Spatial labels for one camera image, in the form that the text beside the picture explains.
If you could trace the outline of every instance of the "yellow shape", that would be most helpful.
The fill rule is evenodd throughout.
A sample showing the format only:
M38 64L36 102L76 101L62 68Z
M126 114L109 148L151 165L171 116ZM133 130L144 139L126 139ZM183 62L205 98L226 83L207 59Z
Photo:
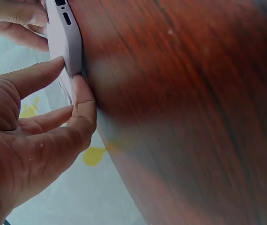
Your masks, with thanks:
M35 102L33 105L30 105L29 107L27 106L27 104L24 104L22 107L23 107L23 112L20 113L20 118L29 118L29 117L33 117L33 116L36 116L37 115L37 110L38 110L38 107L37 107L37 104L38 102L40 101L40 98L39 97L36 97L35 98Z
M85 150L82 156L82 160L86 165L96 166L102 160L105 152L106 149L102 148L88 148L87 150Z

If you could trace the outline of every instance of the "phone case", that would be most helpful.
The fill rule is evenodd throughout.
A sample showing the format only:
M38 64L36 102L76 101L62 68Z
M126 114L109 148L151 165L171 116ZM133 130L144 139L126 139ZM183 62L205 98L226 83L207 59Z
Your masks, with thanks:
M73 104L72 77L82 72L82 37L67 0L46 0L48 13L47 39L51 59L63 56L65 68L59 75L59 85Z

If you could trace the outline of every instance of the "human hand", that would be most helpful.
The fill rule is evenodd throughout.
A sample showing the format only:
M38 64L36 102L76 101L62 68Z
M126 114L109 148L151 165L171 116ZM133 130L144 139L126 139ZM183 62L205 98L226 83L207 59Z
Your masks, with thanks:
M0 0L0 35L19 45L48 51L47 13L40 0Z
M74 106L20 119L20 101L53 82L62 58L0 75L0 224L40 193L90 145L96 104L81 75L73 78ZM68 121L67 127L59 126Z

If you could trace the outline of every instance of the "cable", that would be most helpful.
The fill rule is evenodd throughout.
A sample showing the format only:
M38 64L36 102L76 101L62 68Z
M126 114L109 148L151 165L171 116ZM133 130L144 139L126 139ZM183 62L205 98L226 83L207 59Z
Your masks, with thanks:
M7 220L3 222L3 225L11 225Z

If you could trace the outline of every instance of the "reddish brown wood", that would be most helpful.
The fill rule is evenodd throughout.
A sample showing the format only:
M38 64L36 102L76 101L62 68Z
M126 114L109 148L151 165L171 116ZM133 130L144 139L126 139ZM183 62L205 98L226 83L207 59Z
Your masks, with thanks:
M267 0L72 0L111 158L148 224L267 225Z

